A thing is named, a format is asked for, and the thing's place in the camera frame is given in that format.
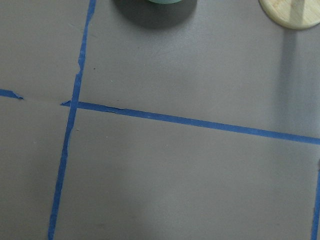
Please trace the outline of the mint green bowl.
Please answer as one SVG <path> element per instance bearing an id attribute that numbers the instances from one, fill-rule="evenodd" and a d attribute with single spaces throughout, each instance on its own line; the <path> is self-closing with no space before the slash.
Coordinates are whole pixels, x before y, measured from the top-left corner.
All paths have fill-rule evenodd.
<path id="1" fill-rule="evenodd" d="M 167 5 L 167 4 L 175 4 L 175 3 L 181 2 L 182 0 L 148 0 L 148 1 L 155 4 Z"/>

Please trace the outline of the wooden mug tree stand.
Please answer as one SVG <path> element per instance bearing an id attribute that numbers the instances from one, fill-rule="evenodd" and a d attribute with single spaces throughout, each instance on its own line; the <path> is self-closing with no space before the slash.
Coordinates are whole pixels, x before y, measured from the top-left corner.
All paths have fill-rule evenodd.
<path id="1" fill-rule="evenodd" d="M 306 30 L 320 23 L 319 0 L 259 0 L 261 8 L 276 24 Z"/>

